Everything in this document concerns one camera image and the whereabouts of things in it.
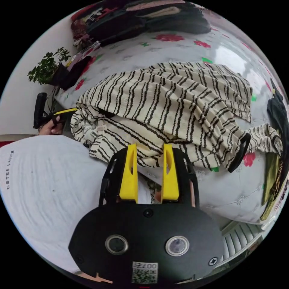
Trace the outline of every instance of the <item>screw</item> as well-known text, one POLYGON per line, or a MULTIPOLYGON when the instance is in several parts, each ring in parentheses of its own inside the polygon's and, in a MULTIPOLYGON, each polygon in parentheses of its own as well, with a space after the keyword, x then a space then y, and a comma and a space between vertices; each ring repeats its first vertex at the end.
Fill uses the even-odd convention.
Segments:
POLYGON ((84 262, 82 256, 80 256, 80 255, 77 255, 77 256, 76 256, 76 260, 77 260, 77 263, 79 263, 79 264, 81 264, 81 263, 84 262))
POLYGON ((154 211, 152 209, 145 209, 144 212, 143 212, 143 215, 146 217, 146 218, 150 218, 152 217, 154 214, 154 211))

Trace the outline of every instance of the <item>striped blanket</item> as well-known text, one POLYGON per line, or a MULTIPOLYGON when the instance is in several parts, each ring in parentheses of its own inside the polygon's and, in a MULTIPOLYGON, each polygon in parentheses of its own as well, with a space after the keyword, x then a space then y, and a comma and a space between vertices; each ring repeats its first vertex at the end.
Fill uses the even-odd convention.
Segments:
POLYGON ((243 131, 234 116, 251 121, 252 88, 224 65, 160 63, 108 76, 78 100, 73 137, 108 162, 136 143, 138 164, 159 167, 163 144, 180 148, 195 166, 233 171, 246 152, 281 154, 269 125, 243 131))

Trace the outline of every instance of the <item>red flower pattern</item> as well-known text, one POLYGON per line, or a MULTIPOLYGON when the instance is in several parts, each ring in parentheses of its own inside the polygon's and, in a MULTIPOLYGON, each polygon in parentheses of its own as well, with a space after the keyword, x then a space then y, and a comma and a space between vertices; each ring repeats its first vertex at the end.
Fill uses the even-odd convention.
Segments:
POLYGON ((156 36, 155 39, 160 41, 173 41, 173 42, 185 40, 182 36, 174 34, 159 34, 156 36))
POLYGON ((267 67, 265 67, 265 68, 266 68, 267 72, 270 74, 270 76, 272 77, 272 75, 271 75, 270 71, 268 70, 268 68, 267 67))
POLYGON ((268 83, 267 81, 265 81, 265 83, 266 83, 267 87, 269 88, 270 92, 272 92, 272 90, 271 90, 271 87, 270 87, 269 83, 268 83))
POLYGON ((78 82, 75 90, 79 90, 79 89, 82 87, 82 85, 84 84, 84 80, 85 80, 85 79, 83 78, 83 79, 81 79, 81 81, 78 82))
POLYGON ((201 41, 199 41, 199 40, 196 40, 196 41, 194 41, 194 43, 195 43, 196 45, 203 46, 203 47, 205 47, 205 48, 211 48, 211 45, 209 45, 209 44, 206 43, 206 42, 201 42, 201 41))
POLYGON ((96 57, 91 57, 90 61, 88 62, 88 64, 85 66, 84 70, 82 71, 81 75, 82 76, 85 72, 88 71, 89 67, 95 62, 96 57))
POLYGON ((248 49, 253 50, 251 47, 249 47, 247 44, 245 44, 244 42, 241 42, 243 45, 245 45, 248 49))
POLYGON ((256 158, 255 153, 245 154, 245 156, 244 156, 244 158, 243 158, 243 160, 244 160, 244 165, 251 167, 252 164, 253 164, 253 162, 254 162, 254 160, 255 160, 255 158, 256 158))
POLYGON ((91 47, 85 54, 83 57, 86 57, 88 54, 90 54, 90 52, 92 52, 94 50, 93 47, 91 47))

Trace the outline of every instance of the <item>sticker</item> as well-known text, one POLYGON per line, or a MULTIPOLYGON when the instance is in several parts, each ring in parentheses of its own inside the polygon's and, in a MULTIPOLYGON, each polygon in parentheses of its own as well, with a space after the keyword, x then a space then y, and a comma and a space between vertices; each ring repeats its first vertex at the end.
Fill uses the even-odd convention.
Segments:
POLYGON ((252 94, 251 101, 256 101, 256 100, 257 100, 256 94, 252 94))
POLYGON ((132 283, 137 284, 156 284, 158 263, 132 263, 132 283))
POLYGON ((210 261, 209 261, 209 266, 214 266, 216 265, 218 262, 218 258, 217 257, 213 257, 210 261))

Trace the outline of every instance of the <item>bed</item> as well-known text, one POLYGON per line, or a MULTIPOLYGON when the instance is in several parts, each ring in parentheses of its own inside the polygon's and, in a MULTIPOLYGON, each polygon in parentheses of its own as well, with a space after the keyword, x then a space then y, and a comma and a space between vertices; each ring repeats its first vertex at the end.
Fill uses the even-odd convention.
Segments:
MULTIPOLYGON (((60 90, 56 96, 64 108, 74 107, 87 89, 111 74, 160 62, 203 61, 228 66, 246 78, 253 87, 252 122, 237 119, 242 129, 269 123, 266 112, 267 102, 272 95, 269 71, 265 65, 260 65, 262 60, 249 47, 217 27, 212 27, 210 33, 198 36, 168 31, 144 33, 100 47, 89 55, 92 61, 77 84, 67 91, 60 90)), ((266 207, 266 204, 262 206, 265 162, 265 154, 256 152, 247 154, 242 164, 231 174, 222 167, 218 171, 196 168, 201 208, 209 214, 237 222, 266 223, 276 208, 266 221, 260 221, 266 207)), ((161 171, 156 173, 140 168, 140 172, 161 184, 161 171)))

